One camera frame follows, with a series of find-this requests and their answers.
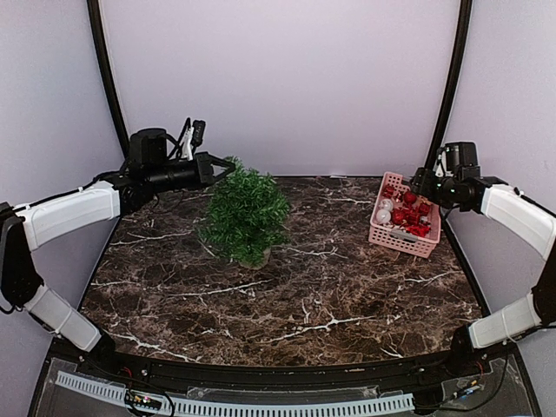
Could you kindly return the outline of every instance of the green foliage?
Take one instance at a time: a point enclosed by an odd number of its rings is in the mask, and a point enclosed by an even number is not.
[[[286,241],[282,224],[289,205],[271,175],[230,159],[235,172],[214,186],[201,238],[219,256],[256,267],[263,263],[265,249]]]

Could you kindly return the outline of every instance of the brown marble surface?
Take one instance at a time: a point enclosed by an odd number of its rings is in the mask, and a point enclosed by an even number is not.
[[[210,190],[167,193],[122,219],[83,312],[122,352],[265,367],[437,352],[480,317],[444,235],[428,260],[367,241],[380,180],[277,181],[292,206],[290,243],[264,269],[199,242]]]

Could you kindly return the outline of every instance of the white perforated rail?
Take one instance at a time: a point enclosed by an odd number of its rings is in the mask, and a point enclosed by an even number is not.
[[[56,384],[100,401],[125,407],[125,387],[121,384],[110,385],[63,371],[58,372]],[[159,415],[170,415],[170,406],[165,397],[153,394],[150,396],[162,402]],[[171,398],[175,404],[175,417],[367,417],[414,410],[412,394],[373,400],[293,406],[225,404]]]

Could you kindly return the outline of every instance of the black pole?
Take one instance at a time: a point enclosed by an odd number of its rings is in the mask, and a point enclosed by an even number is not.
[[[98,61],[98,68],[101,71],[101,78],[103,79],[104,94],[108,101],[112,122],[122,147],[123,156],[127,157],[129,153],[128,131],[125,128],[122,109],[120,108],[116,86],[114,85],[114,77],[110,68],[106,39],[104,38],[103,19],[98,0],[87,0],[87,7],[89,8],[90,29],[93,34],[93,42],[95,43],[96,59]]]
[[[442,140],[446,133],[448,119],[452,111],[453,99],[455,98],[455,90],[458,87],[458,80],[460,78],[463,52],[466,48],[467,32],[469,30],[469,21],[471,20],[472,4],[473,0],[461,0],[460,3],[460,16],[458,17],[458,28],[455,32],[450,70],[448,71],[448,78],[446,81],[446,88],[444,89],[444,96],[442,97],[440,113],[438,114],[438,121],[436,122],[436,128],[434,128],[433,140],[428,149],[427,161],[425,162],[426,169],[434,168],[436,152],[442,145]]]

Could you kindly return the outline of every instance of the plastic basket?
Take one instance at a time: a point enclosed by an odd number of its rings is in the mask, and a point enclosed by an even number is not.
[[[427,237],[412,235],[404,230],[392,229],[375,222],[376,212],[379,209],[382,190],[385,186],[391,185],[396,191],[407,191],[409,187],[403,185],[402,175],[387,172],[382,179],[381,190],[374,204],[373,215],[371,216],[371,231],[368,241],[387,248],[396,249],[411,255],[428,258],[438,242],[440,242],[440,211],[436,204],[433,204],[428,214],[428,221],[431,223],[431,230]]]

